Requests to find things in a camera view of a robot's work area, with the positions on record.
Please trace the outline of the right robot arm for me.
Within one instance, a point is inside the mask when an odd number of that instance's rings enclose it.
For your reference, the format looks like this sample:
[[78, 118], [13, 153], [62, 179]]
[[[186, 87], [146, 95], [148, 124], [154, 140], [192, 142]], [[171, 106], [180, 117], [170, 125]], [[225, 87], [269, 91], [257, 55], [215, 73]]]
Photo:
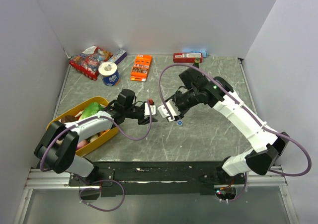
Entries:
[[215, 77], [217, 83], [214, 84], [192, 68], [183, 71], [179, 77], [187, 91], [178, 91], [166, 100], [172, 105], [171, 112], [176, 120], [198, 104], [209, 105], [227, 118], [252, 146], [242, 154], [225, 158], [217, 171], [218, 180], [227, 184], [235, 175], [249, 171], [265, 175], [288, 144], [288, 134], [269, 128], [257, 118], [223, 78]]

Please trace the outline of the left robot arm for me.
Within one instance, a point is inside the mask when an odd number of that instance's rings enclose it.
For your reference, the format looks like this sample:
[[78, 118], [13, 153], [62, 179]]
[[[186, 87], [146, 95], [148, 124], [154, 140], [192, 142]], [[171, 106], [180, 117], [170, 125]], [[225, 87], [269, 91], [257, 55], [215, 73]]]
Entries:
[[154, 102], [147, 99], [138, 106], [135, 99], [134, 91], [123, 89], [115, 100], [87, 118], [65, 124], [52, 122], [34, 151], [40, 160], [40, 170], [57, 174], [69, 172], [87, 185], [95, 184], [99, 168], [76, 154], [77, 145], [99, 132], [118, 128], [125, 119], [136, 119], [139, 125], [148, 126], [156, 122]]

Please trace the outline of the green glass bottle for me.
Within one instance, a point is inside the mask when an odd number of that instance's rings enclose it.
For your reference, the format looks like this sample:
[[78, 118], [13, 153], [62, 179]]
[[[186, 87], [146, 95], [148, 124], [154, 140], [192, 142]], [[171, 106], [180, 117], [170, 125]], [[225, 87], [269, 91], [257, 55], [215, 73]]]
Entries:
[[200, 65], [200, 58], [195, 58], [193, 66], [196, 68], [199, 68], [199, 65]]

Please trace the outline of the red flat box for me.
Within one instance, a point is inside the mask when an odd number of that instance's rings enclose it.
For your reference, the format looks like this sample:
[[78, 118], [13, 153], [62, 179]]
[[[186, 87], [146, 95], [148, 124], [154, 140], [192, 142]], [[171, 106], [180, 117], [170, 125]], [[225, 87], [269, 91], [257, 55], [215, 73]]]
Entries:
[[199, 60], [201, 63], [203, 61], [203, 55], [201, 53], [174, 53], [173, 62], [174, 63], [194, 63], [195, 60]]

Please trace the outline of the green lettuce toy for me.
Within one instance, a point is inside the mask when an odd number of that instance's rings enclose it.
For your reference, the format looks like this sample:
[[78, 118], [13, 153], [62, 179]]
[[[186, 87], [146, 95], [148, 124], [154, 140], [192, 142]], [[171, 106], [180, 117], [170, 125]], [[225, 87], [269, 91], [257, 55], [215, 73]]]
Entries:
[[79, 120], [90, 117], [102, 110], [103, 108], [104, 106], [99, 104], [98, 102], [92, 102], [86, 108], [83, 109], [82, 114], [79, 116]]

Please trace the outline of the yellow oval basket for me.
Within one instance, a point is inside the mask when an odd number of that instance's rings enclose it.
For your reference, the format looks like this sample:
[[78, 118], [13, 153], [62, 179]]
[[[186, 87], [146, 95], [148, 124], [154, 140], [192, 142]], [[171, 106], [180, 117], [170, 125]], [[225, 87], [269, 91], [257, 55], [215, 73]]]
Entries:
[[[58, 116], [57, 118], [53, 119], [48, 125], [47, 128], [51, 125], [52, 122], [54, 121], [58, 121], [60, 119], [62, 119], [65, 116], [71, 115], [71, 116], [75, 116], [75, 117], [79, 117], [79, 112], [83, 111], [86, 107], [88, 107], [91, 103], [97, 102], [102, 106], [107, 106], [108, 105], [108, 101], [100, 96], [96, 96], [93, 98], [90, 98], [88, 100], [86, 100], [85, 102], [73, 107], [72, 109], [66, 111], [65, 113], [63, 113], [62, 115]], [[102, 132], [97, 133], [98, 134], [98, 138], [96, 138], [95, 140], [89, 142], [86, 146], [81, 147], [80, 149], [77, 149], [76, 151], [76, 155], [84, 157], [85, 155], [91, 153], [92, 151], [96, 150], [97, 148], [99, 148], [101, 145], [103, 145], [104, 143], [106, 143], [108, 140], [110, 140], [111, 138], [113, 138], [117, 133], [119, 132], [118, 128], [112, 128], [110, 130], [105, 130]]]

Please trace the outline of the orange snack box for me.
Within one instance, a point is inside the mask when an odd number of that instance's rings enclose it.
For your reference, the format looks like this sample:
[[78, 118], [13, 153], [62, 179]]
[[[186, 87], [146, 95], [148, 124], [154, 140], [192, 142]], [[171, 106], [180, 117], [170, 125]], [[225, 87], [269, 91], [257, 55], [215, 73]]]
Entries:
[[149, 74], [151, 63], [152, 56], [137, 54], [131, 70], [130, 80], [145, 82]]

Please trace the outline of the toilet paper roll blue wrap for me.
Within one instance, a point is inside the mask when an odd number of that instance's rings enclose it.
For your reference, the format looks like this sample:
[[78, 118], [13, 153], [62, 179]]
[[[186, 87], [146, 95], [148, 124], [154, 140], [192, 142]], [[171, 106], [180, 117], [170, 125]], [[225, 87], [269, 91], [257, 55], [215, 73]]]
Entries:
[[120, 80], [117, 65], [113, 62], [103, 62], [99, 66], [98, 72], [106, 86], [115, 86]]

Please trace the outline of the blue packet behind box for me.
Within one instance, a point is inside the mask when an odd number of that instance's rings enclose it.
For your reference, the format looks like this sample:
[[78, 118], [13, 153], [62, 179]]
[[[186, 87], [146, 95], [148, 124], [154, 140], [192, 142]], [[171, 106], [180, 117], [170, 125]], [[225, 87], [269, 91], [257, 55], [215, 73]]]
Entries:
[[208, 52], [205, 50], [183, 49], [182, 52], [183, 53], [201, 53], [203, 58], [208, 56]]

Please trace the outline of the purple onion toy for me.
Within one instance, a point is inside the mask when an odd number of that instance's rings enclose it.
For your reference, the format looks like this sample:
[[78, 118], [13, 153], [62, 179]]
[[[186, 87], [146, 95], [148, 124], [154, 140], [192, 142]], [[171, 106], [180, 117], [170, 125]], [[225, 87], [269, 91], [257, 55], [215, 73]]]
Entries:
[[82, 140], [81, 142], [79, 142], [79, 143], [77, 144], [76, 150], [79, 150], [79, 149], [85, 147], [88, 143], [89, 143], [88, 140]]

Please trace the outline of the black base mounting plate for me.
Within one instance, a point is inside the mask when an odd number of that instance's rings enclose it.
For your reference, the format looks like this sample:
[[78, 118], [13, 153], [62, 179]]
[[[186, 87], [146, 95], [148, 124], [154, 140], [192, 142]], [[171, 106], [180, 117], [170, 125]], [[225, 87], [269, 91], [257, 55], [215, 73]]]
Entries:
[[221, 170], [220, 161], [109, 161], [94, 162], [87, 178], [73, 175], [71, 187], [93, 187], [102, 197], [117, 195], [214, 195], [215, 186], [243, 184], [242, 173], [233, 177]]

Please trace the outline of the brown mushroom toy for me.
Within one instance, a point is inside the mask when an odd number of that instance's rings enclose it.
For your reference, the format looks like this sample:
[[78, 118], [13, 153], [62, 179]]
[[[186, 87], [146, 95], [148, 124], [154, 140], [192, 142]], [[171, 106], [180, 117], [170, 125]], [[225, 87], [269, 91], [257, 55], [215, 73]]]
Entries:
[[62, 118], [60, 119], [60, 122], [61, 122], [62, 124], [65, 124], [65, 123], [75, 122], [75, 121], [77, 121], [77, 120], [78, 120], [77, 117], [72, 116], [72, 115], [67, 115], [67, 116], [62, 117]]

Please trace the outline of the red snack bag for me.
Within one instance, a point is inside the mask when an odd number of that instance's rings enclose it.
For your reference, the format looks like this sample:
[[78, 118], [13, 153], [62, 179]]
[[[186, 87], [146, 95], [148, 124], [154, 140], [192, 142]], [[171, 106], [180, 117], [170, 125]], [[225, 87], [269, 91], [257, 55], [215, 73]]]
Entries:
[[98, 46], [90, 46], [80, 54], [71, 57], [69, 64], [90, 80], [96, 81], [101, 63], [107, 62], [113, 53]]

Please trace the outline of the aluminium rail frame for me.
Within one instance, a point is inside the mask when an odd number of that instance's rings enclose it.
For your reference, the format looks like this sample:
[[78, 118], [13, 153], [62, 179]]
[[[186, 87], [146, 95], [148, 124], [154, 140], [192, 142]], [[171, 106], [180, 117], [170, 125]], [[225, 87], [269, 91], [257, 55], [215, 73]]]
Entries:
[[[40, 169], [31, 169], [29, 171], [26, 183], [24, 185], [20, 204], [18, 206], [14, 223], [22, 224], [30, 203], [32, 192], [37, 189], [71, 189], [69, 186], [70, 174], [56, 174], [53, 171], [42, 172]], [[291, 224], [298, 224], [299, 219], [288, 190], [286, 178], [278, 174], [269, 173], [264, 176], [250, 172], [247, 175], [247, 188], [250, 187], [266, 187], [278, 186], [282, 196], [284, 208], [286, 210], [288, 220]]]

